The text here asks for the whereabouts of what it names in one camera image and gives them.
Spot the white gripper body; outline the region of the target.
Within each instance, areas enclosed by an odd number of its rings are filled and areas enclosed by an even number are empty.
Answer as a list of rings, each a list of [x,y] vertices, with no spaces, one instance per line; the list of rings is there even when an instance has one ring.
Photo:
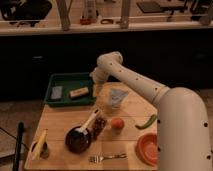
[[[92,78],[93,82],[96,84],[103,84],[106,82],[106,73],[100,68],[95,68],[90,73],[90,77]]]

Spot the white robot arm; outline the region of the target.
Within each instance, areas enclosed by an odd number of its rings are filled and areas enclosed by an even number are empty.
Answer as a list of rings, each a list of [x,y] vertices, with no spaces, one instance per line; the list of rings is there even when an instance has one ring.
[[[202,98],[188,88],[170,88],[136,73],[122,62],[117,51],[102,54],[91,77],[105,83],[113,76],[157,109],[158,171],[213,171],[209,120]]]

